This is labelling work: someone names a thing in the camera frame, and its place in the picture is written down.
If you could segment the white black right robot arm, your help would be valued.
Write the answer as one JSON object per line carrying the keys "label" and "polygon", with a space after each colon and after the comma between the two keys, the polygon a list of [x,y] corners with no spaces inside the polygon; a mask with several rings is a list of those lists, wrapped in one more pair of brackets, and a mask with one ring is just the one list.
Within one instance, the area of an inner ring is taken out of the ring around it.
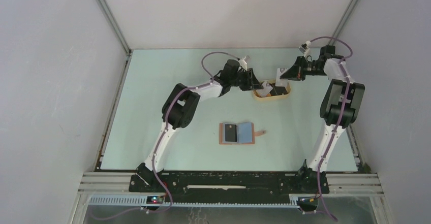
{"label": "white black right robot arm", "polygon": [[295,175],[297,189],[308,193],[314,187],[321,187],[326,180],[329,158],[341,134],[357,119],[365,86],[354,81],[347,71],[345,57],[336,53],[335,46],[322,47],[316,60],[307,59],[307,44],[299,49],[303,56],[297,57],[293,66],[281,72],[278,78],[303,81],[307,76],[326,76],[330,81],[319,110],[323,124],[313,153]]}

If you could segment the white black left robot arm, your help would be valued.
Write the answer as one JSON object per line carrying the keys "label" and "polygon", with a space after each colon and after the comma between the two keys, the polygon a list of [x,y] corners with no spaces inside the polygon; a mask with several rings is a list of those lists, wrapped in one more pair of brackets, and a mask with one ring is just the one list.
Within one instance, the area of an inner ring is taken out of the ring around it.
{"label": "white black left robot arm", "polygon": [[190,124],[200,102],[222,97],[231,87],[238,87],[242,91],[263,88],[253,69],[248,67],[249,59],[245,56],[227,60],[223,69],[204,84],[197,86],[176,84],[162,107],[163,122],[151,153],[137,167],[141,185],[147,191],[159,189],[161,179],[158,173],[164,170],[170,141],[175,133]]}

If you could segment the orange leather card holder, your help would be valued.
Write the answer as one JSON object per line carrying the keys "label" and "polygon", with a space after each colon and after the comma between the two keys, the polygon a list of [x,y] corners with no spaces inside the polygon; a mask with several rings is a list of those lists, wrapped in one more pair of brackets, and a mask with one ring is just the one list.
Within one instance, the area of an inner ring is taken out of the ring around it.
{"label": "orange leather card holder", "polygon": [[[225,142],[225,125],[237,125],[237,142]],[[230,123],[223,122],[219,124],[219,144],[220,145],[253,145],[255,144],[256,137],[263,136],[267,133],[266,130],[255,131],[252,122]]]}

